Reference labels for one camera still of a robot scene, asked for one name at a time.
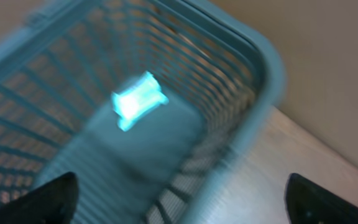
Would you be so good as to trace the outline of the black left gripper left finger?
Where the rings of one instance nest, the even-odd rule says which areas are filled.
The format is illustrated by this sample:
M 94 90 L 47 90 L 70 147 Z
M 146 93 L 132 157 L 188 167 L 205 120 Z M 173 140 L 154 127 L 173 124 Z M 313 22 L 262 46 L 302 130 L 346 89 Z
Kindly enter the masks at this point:
M 75 173 L 67 172 L 0 208 L 0 224 L 69 224 L 79 199 Z

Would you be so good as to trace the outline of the mint green snack packet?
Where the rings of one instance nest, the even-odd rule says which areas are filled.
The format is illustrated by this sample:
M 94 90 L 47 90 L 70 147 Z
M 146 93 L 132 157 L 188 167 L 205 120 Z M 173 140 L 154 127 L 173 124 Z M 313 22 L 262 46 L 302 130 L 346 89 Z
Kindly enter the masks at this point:
M 118 115 L 117 126 L 124 132 L 160 105 L 169 103 L 162 87 L 149 71 L 127 83 L 129 86 L 111 93 L 112 109 Z

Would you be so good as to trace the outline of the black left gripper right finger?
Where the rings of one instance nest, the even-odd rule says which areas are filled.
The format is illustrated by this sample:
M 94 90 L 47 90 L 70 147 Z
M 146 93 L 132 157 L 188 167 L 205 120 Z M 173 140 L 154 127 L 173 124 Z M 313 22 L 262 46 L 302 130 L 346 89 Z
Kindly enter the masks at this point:
M 292 173 L 285 188 L 291 224 L 358 224 L 358 207 L 300 174 Z

